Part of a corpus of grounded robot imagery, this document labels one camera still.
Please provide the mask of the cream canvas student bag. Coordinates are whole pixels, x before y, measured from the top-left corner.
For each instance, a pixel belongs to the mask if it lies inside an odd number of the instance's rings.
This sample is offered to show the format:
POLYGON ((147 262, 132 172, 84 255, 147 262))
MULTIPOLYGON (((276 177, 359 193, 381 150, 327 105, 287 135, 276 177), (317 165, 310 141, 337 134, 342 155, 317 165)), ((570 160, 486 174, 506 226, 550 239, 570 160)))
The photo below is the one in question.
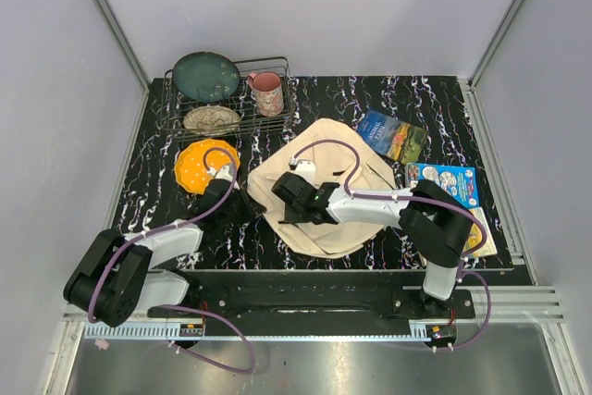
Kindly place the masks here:
POLYGON ((248 193, 295 253, 340 258, 399 225, 393 169, 353 129, 321 118, 248 176, 248 193))

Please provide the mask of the Animal Farm paperback book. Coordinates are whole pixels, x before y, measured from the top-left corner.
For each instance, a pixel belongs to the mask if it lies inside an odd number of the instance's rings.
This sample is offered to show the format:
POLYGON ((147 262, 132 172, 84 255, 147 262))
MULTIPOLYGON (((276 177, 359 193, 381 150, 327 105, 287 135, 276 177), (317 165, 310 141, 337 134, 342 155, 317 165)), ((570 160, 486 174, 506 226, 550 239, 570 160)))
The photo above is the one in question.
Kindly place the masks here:
POLYGON ((403 165, 419 159, 427 140, 424 129, 376 110, 365 114, 357 132, 375 152, 403 165))

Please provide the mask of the blue comic book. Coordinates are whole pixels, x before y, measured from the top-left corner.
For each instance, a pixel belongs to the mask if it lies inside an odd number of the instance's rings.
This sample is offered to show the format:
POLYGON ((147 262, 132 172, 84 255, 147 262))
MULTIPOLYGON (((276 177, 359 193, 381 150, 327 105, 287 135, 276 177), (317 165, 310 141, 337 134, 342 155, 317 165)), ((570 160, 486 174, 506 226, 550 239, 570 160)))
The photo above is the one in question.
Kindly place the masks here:
POLYGON ((474 167, 410 163, 405 167, 405 183, 414 187, 421 179, 436 183, 466 208, 480 206, 474 167))

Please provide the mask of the yellow picture book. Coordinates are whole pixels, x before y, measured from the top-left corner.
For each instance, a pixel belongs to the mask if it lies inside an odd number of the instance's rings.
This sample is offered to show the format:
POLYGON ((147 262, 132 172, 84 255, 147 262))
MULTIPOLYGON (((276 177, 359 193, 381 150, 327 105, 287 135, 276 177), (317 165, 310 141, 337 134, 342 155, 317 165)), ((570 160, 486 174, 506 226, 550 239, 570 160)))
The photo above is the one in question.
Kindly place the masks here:
POLYGON ((482 233, 478 225, 473 224, 469 238, 465 243, 463 252, 467 253, 468 251, 474 249, 476 245, 480 245, 481 248, 475 250, 470 255, 468 255, 469 259, 473 258, 480 258, 480 257, 489 257, 494 256, 498 253, 497 246, 493 240, 490 228, 487 224, 487 219, 485 213, 481 207, 471 208, 469 212, 480 222, 483 228, 486 230, 487 239, 485 242, 482 242, 482 233))

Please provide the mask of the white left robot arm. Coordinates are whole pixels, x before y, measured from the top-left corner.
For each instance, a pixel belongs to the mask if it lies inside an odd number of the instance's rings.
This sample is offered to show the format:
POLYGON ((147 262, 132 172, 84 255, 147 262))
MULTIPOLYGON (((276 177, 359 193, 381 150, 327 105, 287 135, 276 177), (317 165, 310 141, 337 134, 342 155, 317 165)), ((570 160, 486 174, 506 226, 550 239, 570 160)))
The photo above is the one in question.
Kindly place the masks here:
POLYGON ((63 289, 65 301, 86 312, 91 322, 110 327, 120 326, 136 310, 163 305, 178 316, 193 315, 200 304, 195 285, 180 271, 157 268, 197 253, 209 234, 265 212, 234 175, 231 165, 216 172, 197 201, 196 216, 141 233, 99 232, 63 289))

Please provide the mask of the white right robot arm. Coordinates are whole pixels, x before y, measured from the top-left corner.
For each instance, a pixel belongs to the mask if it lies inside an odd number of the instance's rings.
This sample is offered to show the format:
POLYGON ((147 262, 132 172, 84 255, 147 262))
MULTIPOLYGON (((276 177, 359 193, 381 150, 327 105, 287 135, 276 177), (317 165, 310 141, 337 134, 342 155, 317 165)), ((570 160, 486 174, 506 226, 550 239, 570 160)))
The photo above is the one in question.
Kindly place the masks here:
POLYGON ((285 204, 285 224, 356 222, 405 232, 426 259, 421 309, 437 318, 453 306, 463 249, 476 218, 435 182, 421 179, 410 189, 393 191, 353 189, 336 182, 316 187, 289 171, 275 182, 272 192, 285 204))

